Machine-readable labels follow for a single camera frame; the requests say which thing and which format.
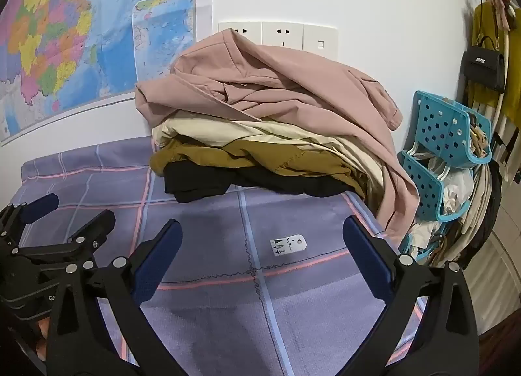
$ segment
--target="purple plaid bed sheet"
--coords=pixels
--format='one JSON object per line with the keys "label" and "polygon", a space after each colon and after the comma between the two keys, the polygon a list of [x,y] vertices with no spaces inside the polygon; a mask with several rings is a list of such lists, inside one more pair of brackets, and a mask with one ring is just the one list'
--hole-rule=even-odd
{"label": "purple plaid bed sheet", "polygon": [[[351,192],[314,198],[231,186],[225,195],[179,204],[148,166],[154,148],[142,137],[25,163],[13,203],[54,192],[60,206],[28,226],[21,245],[67,242],[110,209],[116,227],[95,253],[106,266],[175,218],[183,245],[142,310],[191,376],[336,374],[384,307],[342,240],[352,214],[385,238],[362,201]],[[295,234],[308,248],[275,257],[269,241]],[[121,357],[135,363],[108,302],[100,302]],[[419,302],[392,360],[407,352],[421,309]]]}

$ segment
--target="pile of clothes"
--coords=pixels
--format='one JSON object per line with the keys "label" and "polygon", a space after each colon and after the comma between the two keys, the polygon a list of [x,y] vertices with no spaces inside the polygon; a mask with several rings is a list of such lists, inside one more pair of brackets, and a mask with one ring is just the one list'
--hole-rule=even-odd
{"label": "pile of clothes", "polygon": [[402,115],[373,78],[318,55],[256,45],[233,30],[136,85],[161,149],[150,160],[179,202],[231,184],[313,196],[356,192],[391,237],[419,203],[391,137]]}

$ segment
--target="map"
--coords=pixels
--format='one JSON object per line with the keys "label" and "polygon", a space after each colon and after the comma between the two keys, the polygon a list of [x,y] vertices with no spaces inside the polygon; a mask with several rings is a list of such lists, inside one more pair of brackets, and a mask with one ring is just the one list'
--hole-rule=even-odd
{"label": "map", "polygon": [[170,73],[172,61],[193,44],[193,1],[143,0],[136,4],[132,32],[138,81]]}
{"label": "map", "polygon": [[0,13],[0,141],[160,76],[193,43],[194,0],[9,0]]}

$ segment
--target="pink jacket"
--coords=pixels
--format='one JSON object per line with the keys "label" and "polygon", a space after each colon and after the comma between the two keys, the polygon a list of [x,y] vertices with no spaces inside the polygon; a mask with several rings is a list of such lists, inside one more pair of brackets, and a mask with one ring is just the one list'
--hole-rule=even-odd
{"label": "pink jacket", "polygon": [[391,137],[402,115],[382,85],[326,58],[256,45],[229,29],[183,52],[170,75],[136,85],[136,108],[157,126],[182,109],[235,121],[270,118],[321,135],[355,136],[381,159],[385,194],[377,213],[402,238],[418,206],[416,186]]}

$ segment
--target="paper tag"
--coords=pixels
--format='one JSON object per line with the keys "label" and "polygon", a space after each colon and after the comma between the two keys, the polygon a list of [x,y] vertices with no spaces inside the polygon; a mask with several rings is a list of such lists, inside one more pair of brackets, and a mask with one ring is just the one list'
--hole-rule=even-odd
{"label": "paper tag", "polygon": [[272,239],[273,254],[275,256],[296,253],[307,248],[306,240],[302,235],[292,235],[280,239]]}

